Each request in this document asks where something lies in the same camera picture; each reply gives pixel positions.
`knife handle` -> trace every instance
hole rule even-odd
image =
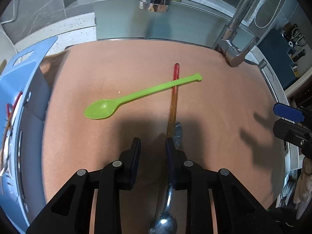
[[[292,60],[293,62],[296,62],[298,61],[302,56],[305,56],[306,54],[306,51],[305,49],[303,49],[301,52],[299,52],[299,54],[297,54]]]

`faucet handle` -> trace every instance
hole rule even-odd
[[[234,46],[230,40],[221,40],[219,45],[223,50],[223,53],[225,55],[228,64],[231,67],[237,67],[244,61],[245,56],[256,45],[258,40],[259,38],[253,37],[252,40],[247,44],[247,46],[242,51],[240,51],[236,46]]]

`screw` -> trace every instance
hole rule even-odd
[[[85,175],[85,173],[86,173],[85,169],[80,169],[77,171],[78,176],[83,176],[83,175]]]
[[[230,174],[230,171],[228,169],[221,169],[220,173],[223,175],[223,176],[227,176]]]
[[[191,167],[191,166],[193,166],[193,162],[187,160],[187,161],[184,162],[184,165],[185,165],[186,167]]]
[[[121,166],[122,165],[122,162],[120,162],[120,161],[115,161],[115,162],[113,162],[113,166],[114,167],[119,167],[119,166]]]

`scissors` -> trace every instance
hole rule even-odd
[[[307,43],[306,37],[304,35],[301,35],[301,31],[298,27],[292,29],[290,41],[293,43],[294,46],[304,46]]]

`cloth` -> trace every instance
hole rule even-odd
[[[107,119],[91,120],[92,102],[118,98],[200,72],[201,82],[179,86],[177,118],[182,150],[203,168],[229,169],[268,208],[283,188],[283,141],[274,137],[274,99],[256,66],[231,68],[208,48],[160,40],[96,41],[63,54],[54,82],[43,134],[42,169],[46,200],[79,169],[102,169],[142,142],[137,181],[121,191],[124,234],[146,234],[154,218],[164,159],[171,90],[121,105]],[[177,234],[185,233],[186,191],[174,191],[171,214]]]
[[[305,157],[302,162],[302,172],[296,184],[294,203],[297,204],[297,219],[307,208],[312,193],[312,160]]]

